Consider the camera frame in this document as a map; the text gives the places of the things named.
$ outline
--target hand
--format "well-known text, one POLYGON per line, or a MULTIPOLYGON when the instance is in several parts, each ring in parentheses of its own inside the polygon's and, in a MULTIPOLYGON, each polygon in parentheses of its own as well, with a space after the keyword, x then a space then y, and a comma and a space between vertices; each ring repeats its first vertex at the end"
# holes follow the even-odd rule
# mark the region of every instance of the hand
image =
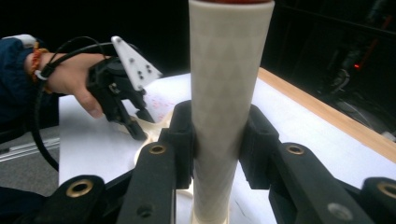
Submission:
MULTIPOLYGON (((42 70, 53 53, 44 53, 41 56, 39 69, 42 70)), ((25 69, 30 68, 32 54, 26 58, 25 69)), ((102 54, 79 54, 61 64, 49 76, 47 85, 53 92, 72 94, 81 106, 94 118, 103 116, 102 107, 86 88, 88 69, 104 59, 102 54)))

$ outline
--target table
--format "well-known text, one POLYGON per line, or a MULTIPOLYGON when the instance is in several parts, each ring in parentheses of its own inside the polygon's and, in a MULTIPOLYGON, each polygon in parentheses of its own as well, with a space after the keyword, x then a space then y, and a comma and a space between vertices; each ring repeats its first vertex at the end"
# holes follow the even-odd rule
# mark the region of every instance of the table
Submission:
MULTIPOLYGON (((160 121, 190 100, 190 74, 158 79, 146 87, 148 111, 160 121)), ((396 144, 260 69, 252 103, 271 121, 281 142, 310 148, 332 175, 357 188, 369 176, 396 179, 396 144)), ((132 105, 126 104, 130 114, 132 105)), ((134 168, 143 142, 120 132, 106 118, 92 119, 73 96, 60 101, 59 183, 76 175, 105 182, 134 168)), ((191 198, 177 195, 177 223, 188 223, 191 198)), ((238 165, 230 199, 231 223, 276 223, 267 190, 252 190, 238 165)))

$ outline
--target person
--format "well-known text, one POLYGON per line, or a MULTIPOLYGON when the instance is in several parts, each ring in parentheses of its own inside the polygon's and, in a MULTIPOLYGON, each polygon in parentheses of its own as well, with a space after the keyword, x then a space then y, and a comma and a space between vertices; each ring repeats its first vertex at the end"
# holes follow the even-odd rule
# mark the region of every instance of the person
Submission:
MULTIPOLYGON (((36 91, 35 70, 41 71, 54 55, 43 47, 45 43, 31 35, 0 39, 0 126, 28 113, 36 91)), ((47 80, 42 106, 57 97, 53 92, 71 94, 93 118, 102 117, 102 108, 85 83, 89 68, 103 59, 102 54, 83 53, 60 63, 47 80)), ((37 211, 45 201, 34 192, 0 187, 0 222, 12 223, 37 211)))
MULTIPOLYGON (((41 71, 54 54, 39 48, 36 50, 42 49, 40 57, 34 59, 35 45, 45 47, 43 41, 31 35, 7 36, 0 40, 0 124, 27 112, 35 91, 32 68, 35 66, 35 70, 41 71)), ((92 117, 102 117, 102 108, 85 83, 88 69, 103 59, 102 54, 83 53, 59 64, 47 80, 44 106, 52 97, 49 92, 72 94, 92 117)))

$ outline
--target white mounting plate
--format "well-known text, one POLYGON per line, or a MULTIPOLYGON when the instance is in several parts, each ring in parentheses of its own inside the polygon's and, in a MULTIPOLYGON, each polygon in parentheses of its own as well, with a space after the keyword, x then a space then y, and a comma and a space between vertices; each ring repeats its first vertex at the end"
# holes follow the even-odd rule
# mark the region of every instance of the white mounting plate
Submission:
POLYGON ((163 75, 119 36, 111 37, 111 42, 136 91, 143 90, 149 83, 163 75))

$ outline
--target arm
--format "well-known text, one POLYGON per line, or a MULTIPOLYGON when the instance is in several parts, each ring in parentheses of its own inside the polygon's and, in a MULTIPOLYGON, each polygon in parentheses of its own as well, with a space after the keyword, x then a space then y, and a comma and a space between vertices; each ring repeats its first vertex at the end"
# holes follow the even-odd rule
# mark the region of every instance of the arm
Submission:
MULTIPOLYGON (((43 53, 41 55, 38 70, 42 70, 50 61, 53 53, 43 53)), ((26 57, 24 70, 29 72, 32 66, 33 53, 26 57)), ((79 54, 58 65, 55 71, 49 76, 48 87, 51 91, 72 94, 76 97, 81 106, 94 118, 100 118, 103 111, 96 99, 86 89, 86 79, 88 69, 103 60, 101 54, 79 54)))
MULTIPOLYGON (((28 111, 35 92, 35 84, 28 75, 32 66, 35 39, 32 36, 27 39, 29 41, 15 36, 0 39, 1 124, 23 116, 28 111)), ((52 55, 53 53, 43 53, 37 69, 41 70, 52 55)), ((89 67, 101 60, 103 56, 100 54, 80 54, 61 63, 48 80, 49 89, 53 92, 75 95, 82 107, 94 118, 101 117, 101 106, 85 88, 89 67)), ((43 105, 50 97, 45 94, 43 105)))

